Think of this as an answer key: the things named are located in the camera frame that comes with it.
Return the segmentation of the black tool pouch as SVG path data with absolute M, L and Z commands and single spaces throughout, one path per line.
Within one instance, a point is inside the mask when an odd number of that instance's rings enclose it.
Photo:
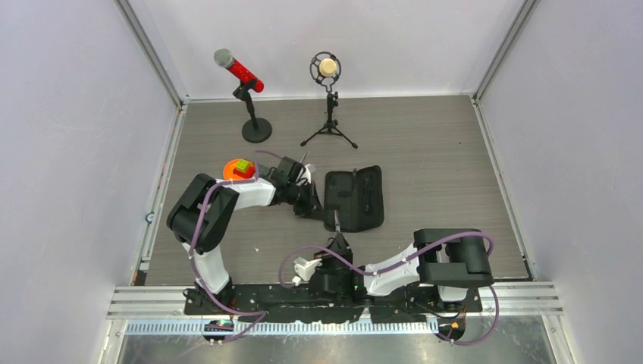
M 364 213 L 365 179 L 372 178 L 372 213 Z M 352 171 L 329 171 L 325 175 L 324 225 L 334 231 L 334 210 L 339 211 L 342 232 L 359 233 L 384 223 L 382 170 L 378 165 Z

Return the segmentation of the silver thinning scissors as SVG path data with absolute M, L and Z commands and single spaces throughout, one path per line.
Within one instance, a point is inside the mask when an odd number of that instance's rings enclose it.
M 339 211 L 334 210 L 334 236 L 341 233 Z

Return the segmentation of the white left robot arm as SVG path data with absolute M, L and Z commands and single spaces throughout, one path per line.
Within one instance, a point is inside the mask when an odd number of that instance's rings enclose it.
M 220 243 L 235 211 L 288 204 L 299 218 L 322 220 L 324 212 L 312 167 L 282 157 L 275 167 L 259 166 L 248 179 L 196 175 L 168 214 L 166 225 L 182 244 L 196 269 L 203 303 L 215 314 L 231 308 L 232 280 L 224 267 Z

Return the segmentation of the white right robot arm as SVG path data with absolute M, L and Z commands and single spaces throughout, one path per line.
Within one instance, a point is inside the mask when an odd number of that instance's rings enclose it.
M 315 254 L 312 268 L 298 268 L 298 278 L 320 300 L 349 297 L 353 301 L 387 297 L 412 284 L 433 287 L 433 301 L 443 311 L 454 310 L 471 289 L 490 287 L 495 279 L 489 256 L 492 238 L 477 229 L 425 228 L 413 242 L 382 262 L 353 264 L 353 252 L 338 234 Z

